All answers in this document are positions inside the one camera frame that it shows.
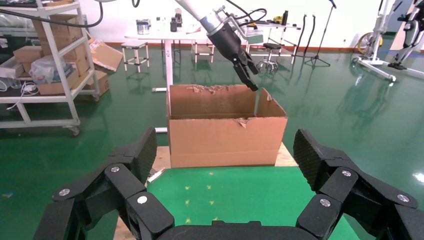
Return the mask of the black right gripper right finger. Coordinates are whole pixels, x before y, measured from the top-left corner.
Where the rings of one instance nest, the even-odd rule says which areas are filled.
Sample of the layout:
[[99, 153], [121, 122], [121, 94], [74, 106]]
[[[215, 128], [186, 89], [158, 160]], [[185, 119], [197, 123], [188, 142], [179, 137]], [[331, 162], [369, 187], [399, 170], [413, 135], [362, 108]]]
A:
[[299, 129], [293, 158], [314, 192], [296, 220], [297, 228], [326, 240], [348, 215], [377, 240], [423, 239], [424, 213], [417, 200], [365, 173], [342, 150], [324, 146]]

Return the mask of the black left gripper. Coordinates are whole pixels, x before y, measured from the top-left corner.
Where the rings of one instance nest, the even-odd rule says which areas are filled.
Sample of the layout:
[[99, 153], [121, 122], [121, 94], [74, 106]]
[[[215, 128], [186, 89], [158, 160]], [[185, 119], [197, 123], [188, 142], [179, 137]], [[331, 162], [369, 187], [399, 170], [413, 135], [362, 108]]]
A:
[[258, 86], [250, 77], [249, 70], [254, 75], [257, 75], [259, 70], [253, 60], [248, 59], [245, 51], [242, 49], [241, 39], [233, 31], [229, 23], [221, 24], [214, 33], [208, 34], [208, 38], [220, 54], [234, 64], [233, 68], [241, 82], [252, 92], [256, 92]]

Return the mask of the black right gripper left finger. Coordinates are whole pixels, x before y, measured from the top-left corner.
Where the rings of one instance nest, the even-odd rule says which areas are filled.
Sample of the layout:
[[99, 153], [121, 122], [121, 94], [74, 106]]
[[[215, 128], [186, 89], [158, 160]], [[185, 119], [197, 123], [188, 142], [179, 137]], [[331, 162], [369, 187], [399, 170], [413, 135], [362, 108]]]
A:
[[115, 148], [96, 170], [60, 187], [35, 231], [36, 240], [85, 240], [101, 218], [115, 211], [138, 240], [156, 240], [175, 219], [146, 183], [157, 155], [149, 127], [134, 143]]

